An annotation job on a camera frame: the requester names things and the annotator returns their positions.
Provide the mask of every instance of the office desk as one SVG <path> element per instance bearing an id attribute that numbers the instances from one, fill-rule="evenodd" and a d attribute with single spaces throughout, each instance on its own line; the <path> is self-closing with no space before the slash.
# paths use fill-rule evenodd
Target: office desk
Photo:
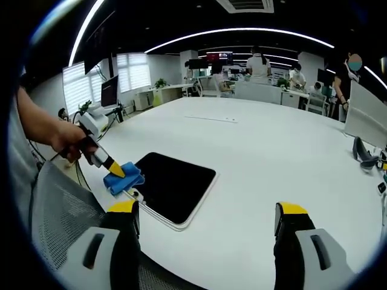
<path id="1" fill-rule="evenodd" d="M 186 118 L 234 118 L 237 123 Z M 140 210 L 142 251 L 158 264 L 211 290 L 273 289 L 275 204 L 305 207 L 316 228 L 345 249 L 349 266 L 364 269 L 382 227 L 377 172 L 353 159 L 343 124 L 258 101 L 181 98 L 112 127 L 101 145 L 120 164 L 149 152 L 212 168 L 219 174 L 181 232 Z M 106 210 L 125 195 L 104 188 L 105 169 L 80 161 Z"/>

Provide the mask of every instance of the black ceiling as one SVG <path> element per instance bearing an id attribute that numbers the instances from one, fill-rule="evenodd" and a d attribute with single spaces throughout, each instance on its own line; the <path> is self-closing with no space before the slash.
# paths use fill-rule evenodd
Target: black ceiling
<path id="1" fill-rule="evenodd" d="M 48 10 L 52 3 L 49 5 L 47 2 L 49 1 L 46 1 L 45 9 Z M 68 65 L 79 28 L 94 2 L 95 0 L 81 1 L 32 49 L 26 66 L 29 75 L 37 80 L 47 79 Z M 82 50 L 87 36 L 113 10 L 116 11 L 116 19 L 112 24 L 112 31 L 117 41 L 112 49 L 113 53 L 146 51 L 178 37 L 207 30 L 263 27 L 315 37 L 336 48 L 332 50 L 319 43 L 286 34 L 234 31 L 181 40 L 151 53 L 179 53 L 184 50 L 229 46 L 233 46 L 234 52 L 249 52 L 247 47 L 235 46 L 261 45 L 297 52 L 306 51 L 330 60 L 339 54 L 340 49 L 345 50 L 350 44 L 356 48 L 363 61 L 375 69 L 380 58 L 387 55 L 387 49 L 381 42 L 381 37 L 385 36 L 385 11 L 380 6 L 373 5 L 372 1 L 274 0 L 274 7 L 275 13 L 229 14 L 216 0 L 105 0 L 81 41 L 76 62 L 83 60 L 84 53 L 87 53 Z M 264 52 L 282 56 L 292 54 L 272 48 L 267 48 Z"/>

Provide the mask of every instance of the floor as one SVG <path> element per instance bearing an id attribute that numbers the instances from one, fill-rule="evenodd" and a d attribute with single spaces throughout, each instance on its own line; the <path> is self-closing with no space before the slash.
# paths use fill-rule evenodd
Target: floor
<path id="1" fill-rule="evenodd" d="M 130 119 L 130 118 L 133 118 L 135 116 L 137 116 L 138 114 L 141 114 L 143 111 L 135 111 L 135 112 L 132 112 L 128 115 L 124 115 L 123 116 L 123 119 L 124 121 L 127 120 L 127 119 Z M 118 122 L 115 121 L 112 125 L 112 127 L 114 126 L 117 126 L 118 125 Z M 76 183 L 80 184 L 82 187 L 85 187 L 86 189 L 88 189 L 87 185 L 86 185 L 86 182 L 81 174 L 81 171 L 80 169 L 77 168 L 77 164 L 76 163 L 72 163 L 70 164 L 66 159 L 58 156 L 57 158 L 55 158 L 53 160 L 53 163 L 55 165 L 58 166 L 59 169 L 61 169 L 61 171 L 64 172 L 64 174 L 66 174 L 67 176 L 69 176 L 72 180 L 74 180 Z"/>

